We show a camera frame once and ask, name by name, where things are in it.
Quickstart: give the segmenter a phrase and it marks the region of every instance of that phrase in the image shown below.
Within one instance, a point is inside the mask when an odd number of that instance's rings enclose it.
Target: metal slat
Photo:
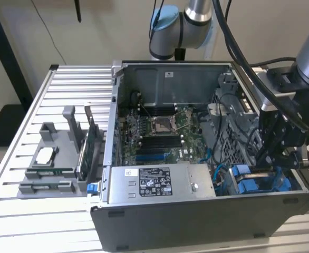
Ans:
[[[63,106],[51,106],[51,107],[40,107],[36,115],[49,115],[49,114],[61,114],[64,110]],[[109,114],[110,108],[108,106],[91,106],[91,112],[96,113],[107,113]],[[75,106],[75,115],[85,113],[84,106]]]
[[[75,115],[76,122],[88,122],[88,119],[85,114],[76,114]],[[108,122],[109,115],[108,114],[94,114],[93,119],[95,123],[100,122]],[[67,120],[63,115],[37,115],[33,120],[33,124],[43,123],[43,122],[54,122],[56,123],[67,123]]]
[[[59,92],[59,91],[76,91],[76,92],[82,92],[82,91],[107,91],[111,90],[112,85],[52,85],[49,87],[49,92]]]
[[[86,198],[11,199],[0,201],[0,216],[86,211]]]
[[[83,105],[91,103],[91,105],[101,105],[103,107],[110,106],[111,99],[45,99],[41,106],[66,106],[66,105]]]
[[[81,98],[107,98],[111,97],[110,92],[48,92],[45,99],[81,99]]]
[[[108,123],[99,123],[99,128],[103,131],[108,129]],[[39,133],[42,124],[33,124],[27,128],[27,133]],[[54,124],[56,130],[69,130],[68,123],[57,123]],[[81,122],[82,130],[87,130],[89,128],[89,124],[87,122]]]

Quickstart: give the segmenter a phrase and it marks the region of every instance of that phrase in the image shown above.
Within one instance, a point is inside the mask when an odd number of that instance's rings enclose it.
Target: blue cable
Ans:
[[[168,153],[164,153],[164,160],[166,161],[166,158],[169,156],[169,155],[171,155],[171,151],[172,150],[170,150],[170,152],[168,152]]]
[[[207,149],[207,158],[205,158],[205,159],[201,159],[198,163],[202,163],[202,162],[206,162],[206,161],[208,161],[210,158],[211,158],[211,149],[210,148],[208,148]]]
[[[214,172],[214,175],[213,175],[213,183],[216,181],[218,171],[220,170],[221,167],[227,168],[224,164],[218,165],[218,167],[216,168],[216,171]]]

